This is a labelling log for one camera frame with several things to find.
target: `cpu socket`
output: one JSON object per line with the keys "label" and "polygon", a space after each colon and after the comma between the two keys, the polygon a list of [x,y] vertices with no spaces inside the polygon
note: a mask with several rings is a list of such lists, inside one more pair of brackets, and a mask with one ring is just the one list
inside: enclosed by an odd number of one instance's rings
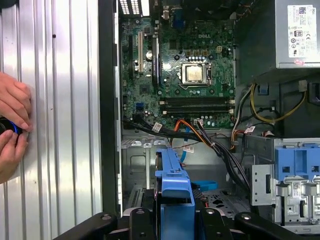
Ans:
{"label": "cpu socket", "polygon": [[209,63],[184,63],[181,67],[183,86],[199,87],[211,85],[211,66]]}

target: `dell logo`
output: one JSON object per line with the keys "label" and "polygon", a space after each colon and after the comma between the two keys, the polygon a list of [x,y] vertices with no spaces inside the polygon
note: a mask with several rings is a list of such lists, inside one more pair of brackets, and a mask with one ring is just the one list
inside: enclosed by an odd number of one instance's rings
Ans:
{"label": "dell logo", "polygon": [[199,34],[198,37],[199,37],[199,39],[210,39],[211,38],[210,34]]}

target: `expansion slot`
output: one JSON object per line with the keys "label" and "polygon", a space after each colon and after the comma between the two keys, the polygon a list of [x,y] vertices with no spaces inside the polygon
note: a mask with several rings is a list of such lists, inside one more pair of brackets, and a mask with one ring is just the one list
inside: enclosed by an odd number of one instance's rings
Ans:
{"label": "expansion slot", "polygon": [[144,71],[144,33],[138,32],[138,71],[143,73]]}
{"label": "expansion slot", "polygon": [[156,88],[159,85],[159,38],[152,38],[152,85]]}
{"label": "expansion slot", "polygon": [[132,35],[128,37],[128,61],[129,61],[129,78],[132,80],[134,78],[134,38]]}

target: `pcie slot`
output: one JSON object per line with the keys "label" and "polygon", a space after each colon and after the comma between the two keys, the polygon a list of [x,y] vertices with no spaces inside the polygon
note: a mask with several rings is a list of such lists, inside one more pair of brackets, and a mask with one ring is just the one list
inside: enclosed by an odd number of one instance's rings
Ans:
{"label": "pcie slot", "polygon": [[129,57],[129,78],[132,80],[134,78],[134,38],[132,35],[129,35],[128,38],[128,57]]}
{"label": "pcie slot", "polygon": [[144,33],[138,32],[138,71],[144,71]]}

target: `barcode label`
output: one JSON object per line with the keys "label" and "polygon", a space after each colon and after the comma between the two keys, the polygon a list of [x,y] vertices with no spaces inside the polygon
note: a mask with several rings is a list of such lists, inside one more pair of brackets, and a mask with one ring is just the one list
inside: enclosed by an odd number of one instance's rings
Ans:
{"label": "barcode label", "polygon": [[256,128],[256,126],[248,127],[248,128],[244,131],[244,134],[253,133],[254,130],[255,130],[255,128]]}
{"label": "barcode label", "polygon": [[183,151],[188,152],[188,153],[194,153],[194,148],[192,146],[185,146],[183,147]]}
{"label": "barcode label", "polygon": [[293,183],[292,197],[293,198],[300,198],[301,197],[301,184],[300,184],[300,182]]}
{"label": "barcode label", "polygon": [[158,133],[161,128],[162,128],[162,124],[156,122],[156,123],[153,125],[152,131],[154,131],[155,133]]}

